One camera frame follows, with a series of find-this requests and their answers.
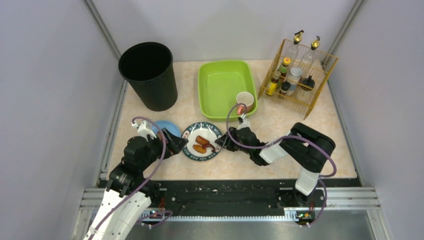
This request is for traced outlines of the white plate green rim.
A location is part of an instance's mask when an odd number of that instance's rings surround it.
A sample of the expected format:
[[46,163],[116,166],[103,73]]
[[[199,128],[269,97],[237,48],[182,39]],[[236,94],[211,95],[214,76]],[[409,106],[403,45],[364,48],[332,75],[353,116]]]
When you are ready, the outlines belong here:
[[222,147],[215,141],[222,136],[216,125],[205,121],[195,122],[181,134],[182,138],[188,140],[182,153],[193,161],[209,161],[220,153]]

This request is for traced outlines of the pink mug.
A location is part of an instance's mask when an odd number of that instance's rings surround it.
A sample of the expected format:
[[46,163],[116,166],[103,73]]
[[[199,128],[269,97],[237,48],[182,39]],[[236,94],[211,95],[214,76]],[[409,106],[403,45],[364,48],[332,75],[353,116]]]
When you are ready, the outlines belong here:
[[237,94],[236,102],[238,104],[245,105],[245,106],[239,105],[237,107],[237,114],[238,115],[241,115],[243,113],[247,114],[251,111],[253,104],[255,103],[255,97],[250,92],[242,91]]

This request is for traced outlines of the small yellow label bottle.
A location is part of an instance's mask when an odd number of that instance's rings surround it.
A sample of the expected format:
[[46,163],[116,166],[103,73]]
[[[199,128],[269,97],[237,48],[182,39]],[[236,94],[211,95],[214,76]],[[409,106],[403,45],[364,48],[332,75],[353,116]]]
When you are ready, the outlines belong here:
[[268,89],[265,91],[267,96],[272,96],[277,89],[278,83],[280,82],[281,72],[276,71],[272,74]]

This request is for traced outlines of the small black cap bottle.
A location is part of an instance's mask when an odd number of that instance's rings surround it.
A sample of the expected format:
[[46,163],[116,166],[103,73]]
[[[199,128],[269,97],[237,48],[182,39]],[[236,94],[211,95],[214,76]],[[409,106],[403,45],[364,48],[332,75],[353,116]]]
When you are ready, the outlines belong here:
[[283,98],[283,96],[290,96],[292,94],[291,84],[288,81],[284,81],[281,84],[279,94],[280,94],[279,98]]

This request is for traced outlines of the silver lid glass jar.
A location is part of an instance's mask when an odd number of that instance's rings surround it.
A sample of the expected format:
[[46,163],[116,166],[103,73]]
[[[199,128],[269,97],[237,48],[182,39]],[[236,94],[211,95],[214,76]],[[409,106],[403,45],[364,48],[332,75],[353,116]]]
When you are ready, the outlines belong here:
[[286,81],[290,83],[290,88],[286,94],[287,96],[290,96],[294,93],[302,75],[303,75],[303,70],[300,67],[293,66],[289,69],[289,73],[286,76]]

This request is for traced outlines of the green label sauce bottle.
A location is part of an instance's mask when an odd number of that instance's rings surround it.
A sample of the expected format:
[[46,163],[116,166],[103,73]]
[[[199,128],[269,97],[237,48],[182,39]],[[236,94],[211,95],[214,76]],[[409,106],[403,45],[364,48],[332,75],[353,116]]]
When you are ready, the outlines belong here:
[[289,70],[290,63],[291,63],[291,59],[289,57],[284,57],[282,59],[282,62],[278,67],[278,72],[280,73],[280,77],[279,77],[280,82],[283,82],[286,79],[286,75]]

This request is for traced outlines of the black lid seasoning jar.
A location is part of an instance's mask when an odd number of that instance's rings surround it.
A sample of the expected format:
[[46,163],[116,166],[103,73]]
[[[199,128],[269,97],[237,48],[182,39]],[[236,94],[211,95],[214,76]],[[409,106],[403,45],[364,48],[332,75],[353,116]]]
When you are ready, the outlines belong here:
[[312,75],[309,75],[307,78],[303,78],[300,83],[301,86],[296,94],[296,98],[302,103],[309,104],[313,95],[315,80]]

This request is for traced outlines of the clear oil dispenser bottle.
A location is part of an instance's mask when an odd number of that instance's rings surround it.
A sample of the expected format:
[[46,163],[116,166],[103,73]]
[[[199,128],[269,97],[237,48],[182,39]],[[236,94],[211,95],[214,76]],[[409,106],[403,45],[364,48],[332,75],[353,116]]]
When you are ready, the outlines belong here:
[[287,57],[290,59],[290,63],[293,64],[299,53],[300,42],[302,41],[303,33],[305,31],[302,29],[294,34],[293,43],[288,49]]

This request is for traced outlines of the dark sauce dispenser bottle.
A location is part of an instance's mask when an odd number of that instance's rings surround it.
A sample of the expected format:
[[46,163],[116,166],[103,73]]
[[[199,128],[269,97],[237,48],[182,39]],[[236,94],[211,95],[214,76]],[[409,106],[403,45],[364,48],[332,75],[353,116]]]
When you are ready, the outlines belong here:
[[317,35],[316,39],[311,42],[309,50],[302,57],[302,63],[304,64],[304,66],[311,67],[313,65],[314,60],[316,58],[316,50],[321,44],[320,40],[321,37]]

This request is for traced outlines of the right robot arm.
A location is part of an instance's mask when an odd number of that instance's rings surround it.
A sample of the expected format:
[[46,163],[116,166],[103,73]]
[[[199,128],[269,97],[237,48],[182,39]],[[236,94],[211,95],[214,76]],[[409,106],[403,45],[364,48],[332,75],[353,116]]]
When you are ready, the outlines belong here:
[[228,151],[247,154],[258,166],[293,158],[301,170],[288,200],[281,203],[284,207],[291,203],[299,207],[311,206],[311,195],[322,177],[324,165],[336,148],[330,137],[301,122],[295,123],[287,135],[271,142],[260,141],[250,126],[243,123],[238,128],[229,127],[215,143]]

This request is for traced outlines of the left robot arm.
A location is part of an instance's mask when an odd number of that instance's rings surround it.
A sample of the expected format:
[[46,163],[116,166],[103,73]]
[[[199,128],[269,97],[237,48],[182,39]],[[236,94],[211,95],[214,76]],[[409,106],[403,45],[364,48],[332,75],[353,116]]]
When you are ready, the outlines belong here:
[[179,154],[189,142],[167,129],[128,140],[124,156],[109,174],[102,202],[87,230],[86,240],[124,240],[142,213],[160,199],[159,183],[144,170],[160,158]]

